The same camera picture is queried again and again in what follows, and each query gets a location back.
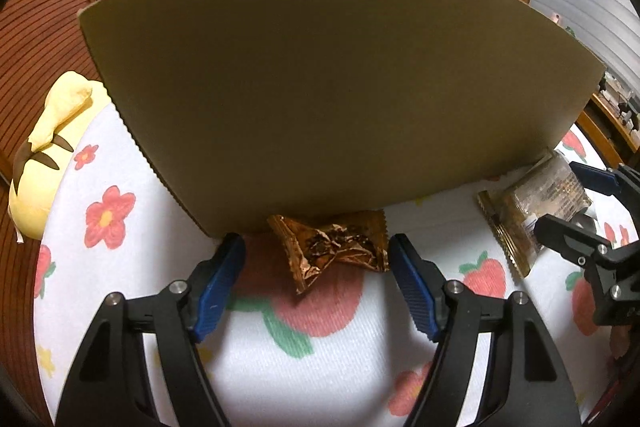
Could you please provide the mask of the clear grain cracker pack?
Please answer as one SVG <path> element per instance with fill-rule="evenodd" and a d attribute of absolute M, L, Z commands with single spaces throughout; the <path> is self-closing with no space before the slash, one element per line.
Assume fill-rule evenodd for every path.
<path fill-rule="evenodd" d="M 527 277 L 541 251 L 534 234 L 537 220 L 550 213 L 570 221 L 591 205 L 570 164 L 558 152 L 538 161 L 504 190 L 478 192 L 476 201 L 519 279 Z"/>

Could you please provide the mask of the brown foil snack wrapper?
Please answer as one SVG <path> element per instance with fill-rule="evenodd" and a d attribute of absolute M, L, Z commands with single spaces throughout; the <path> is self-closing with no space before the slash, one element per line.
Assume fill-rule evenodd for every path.
<path fill-rule="evenodd" d="M 388 232 L 382 209 L 318 219 L 272 215 L 267 220 L 282 244 L 297 295 L 303 295 L 334 263 L 386 272 Z"/>

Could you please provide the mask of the wooden dresser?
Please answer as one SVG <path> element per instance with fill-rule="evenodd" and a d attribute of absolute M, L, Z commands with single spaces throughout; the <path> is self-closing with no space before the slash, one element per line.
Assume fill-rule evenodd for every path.
<path fill-rule="evenodd" d="M 606 167 L 639 169 L 639 95 L 606 72 L 577 121 Z"/>

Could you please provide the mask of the floral white bed sheet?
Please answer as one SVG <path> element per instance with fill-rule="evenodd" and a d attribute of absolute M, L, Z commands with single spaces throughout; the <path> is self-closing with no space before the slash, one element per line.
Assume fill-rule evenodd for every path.
<path fill-rule="evenodd" d="M 58 409 L 79 343 L 103 298 L 153 295 L 187 277 L 216 242 L 157 180 L 115 109 L 80 138 L 56 194 L 36 272 L 35 340 L 43 393 Z M 590 286 L 575 265 L 543 251 L 524 280 L 476 203 L 514 173 L 385 211 L 388 231 L 478 293 L 526 291 L 562 355 L 588 415 L 630 345 L 626 329 L 591 320 Z M 399 426 L 435 348 L 414 327 L 390 274 L 335 265 L 297 296 L 278 245 L 250 251 L 228 310 L 198 348 L 235 426 Z"/>

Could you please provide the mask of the open cardboard box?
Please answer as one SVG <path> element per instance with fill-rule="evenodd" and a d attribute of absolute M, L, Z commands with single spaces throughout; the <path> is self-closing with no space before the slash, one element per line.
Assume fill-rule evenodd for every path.
<path fill-rule="evenodd" d="M 531 164 L 604 74 L 520 0 L 99 0 L 78 20 L 132 139 L 214 237 Z"/>

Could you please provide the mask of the yellow Pikachu plush toy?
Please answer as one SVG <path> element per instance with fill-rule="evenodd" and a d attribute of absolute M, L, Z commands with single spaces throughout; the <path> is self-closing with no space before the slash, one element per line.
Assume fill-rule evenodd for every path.
<path fill-rule="evenodd" d="M 102 82 L 64 72 L 44 99 L 43 112 L 13 161 L 8 211 L 17 240 L 39 241 L 68 165 L 99 111 L 112 103 Z"/>

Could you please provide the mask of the wooden louvered closet door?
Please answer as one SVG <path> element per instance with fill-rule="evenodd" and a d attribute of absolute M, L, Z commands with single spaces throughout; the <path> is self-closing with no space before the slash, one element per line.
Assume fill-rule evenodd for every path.
<path fill-rule="evenodd" d="M 12 160 L 42 112 L 53 81 L 66 70 L 98 75 L 77 13 L 94 0 L 1 1 L 1 195 L 9 195 Z M 17 243 L 1 216 L 1 366 L 44 425 L 51 416 L 38 373 L 34 334 L 40 244 Z"/>

